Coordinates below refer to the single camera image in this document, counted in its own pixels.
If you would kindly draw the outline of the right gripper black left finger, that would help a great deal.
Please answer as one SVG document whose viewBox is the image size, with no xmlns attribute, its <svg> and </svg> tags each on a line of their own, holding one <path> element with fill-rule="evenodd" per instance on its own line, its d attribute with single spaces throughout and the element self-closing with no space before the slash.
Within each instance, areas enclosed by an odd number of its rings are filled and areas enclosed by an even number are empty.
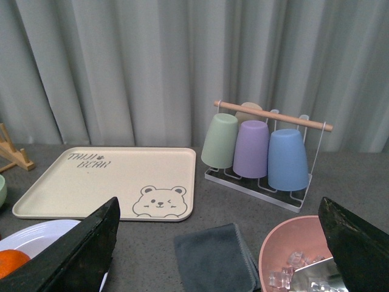
<svg viewBox="0 0 389 292">
<path fill-rule="evenodd" d="M 1 291 L 99 291 L 117 240 L 120 206 L 112 197 L 25 265 Z"/>
</svg>

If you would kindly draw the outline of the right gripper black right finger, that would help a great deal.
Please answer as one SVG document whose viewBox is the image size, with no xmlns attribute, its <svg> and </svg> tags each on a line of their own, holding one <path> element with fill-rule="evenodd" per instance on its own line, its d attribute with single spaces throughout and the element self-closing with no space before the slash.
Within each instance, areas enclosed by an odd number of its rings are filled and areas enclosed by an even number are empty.
<svg viewBox="0 0 389 292">
<path fill-rule="evenodd" d="M 348 291 L 388 291 L 388 234 L 328 197 L 318 217 Z"/>
</svg>

